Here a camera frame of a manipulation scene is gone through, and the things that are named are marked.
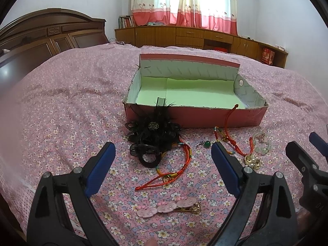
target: silver bolt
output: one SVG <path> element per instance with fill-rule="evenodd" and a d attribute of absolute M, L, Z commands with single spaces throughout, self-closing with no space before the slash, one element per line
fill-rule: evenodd
<path fill-rule="evenodd" d="M 75 168 L 73 169 L 73 172 L 74 172 L 75 174 L 80 174 L 80 173 L 82 172 L 82 167 L 75 167 Z"/>
<path fill-rule="evenodd" d="M 48 178 L 48 177 L 50 177 L 50 176 L 51 176 L 51 173 L 50 173 L 50 172 L 45 172 L 45 173 L 42 175 L 43 178 Z"/>
<path fill-rule="evenodd" d="M 251 167 L 244 167 L 244 171 L 247 173 L 247 174 L 250 174 L 253 172 L 253 169 Z"/>
<path fill-rule="evenodd" d="M 277 176 L 277 178 L 283 178 L 284 175 L 281 172 L 277 172 L 276 176 Z"/>

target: green gemstone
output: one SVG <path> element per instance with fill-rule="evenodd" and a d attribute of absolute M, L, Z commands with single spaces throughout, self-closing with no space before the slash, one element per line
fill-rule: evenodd
<path fill-rule="evenodd" d="M 204 147 L 209 148 L 210 146 L 211 146 L 211 142 L 210 141 L 205 141 Z"/>

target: bedspread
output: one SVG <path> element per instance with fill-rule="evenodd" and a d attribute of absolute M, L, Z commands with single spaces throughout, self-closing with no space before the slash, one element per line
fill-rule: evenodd
<path fill-rule="evenodd" d="M 328 107 L 303 77 L 234 54 L 106 44 L 68 50 L 51 58 L 29 73 L 1 101 L 0 192 L 24 231 L 40 176 L 45 171 L 58 175 L 83 166 L 106 141 L 115 144 L 116 158 L 91 201 L 120 245 L 143 246 L 150 237 L 168 246 L 206 245 L 220 228 L 235 198 L 227 192 L 210 149 L 196 149 L 202 140 L 215 141 L 212 129 L 182 131 L 193 156 L 178 180 L 163 187 L 134 190 L 157 175 L 155 169 L 142 167 L 130 156 L 128 130 L 124 126 L 122 99 L 137 70 L 140 53 L 199 55 L 240 63 L 239 74 L 266 99 L 269 107 L 260 126 L 229 132 L 245 152 L 249 151 L 248 138 L 255 138 L 255 155 L 263 164 L 259 172 L 281 171 L 296 211 L 298 214 L 305 211 L 298 203 L 303 192 L 301 174 L 284 151 L 288 142 L 296 140 L 326 170 L 325 159 L 310 145 L 308 136 L 316 131 L 328 139 L 325 127 Z M 167 154 L 160 167 L 163 172 L 175 171 L 183 163 L 183 151 L 176 148 Z M 196 197 L 201 202 L 201 213 L 171 212 L 148 219 L 136 214 L 137 205 L 155 206 L 177 196 Z M 82 234 L 69 195 L 64 198 L 74 228 Z M 246 233 L 259 207 L 257 199 Z"/>

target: curtain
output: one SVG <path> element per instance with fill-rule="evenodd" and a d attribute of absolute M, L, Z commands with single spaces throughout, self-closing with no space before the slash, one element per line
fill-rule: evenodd
<path fill-rule="evenodd" d="M 237 0 L 132 0 L 137 25 L 198 27 L 237 35 Z"/>

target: carved headboard panel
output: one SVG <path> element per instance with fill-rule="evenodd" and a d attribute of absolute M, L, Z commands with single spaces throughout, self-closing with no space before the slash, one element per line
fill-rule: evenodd
<path fill-rule="evenodd" d="M 0 30 L 0 97 L 52 56 L 72 48 L 108 43 L 105 20 L 61 8 L 36 11 Z"/>

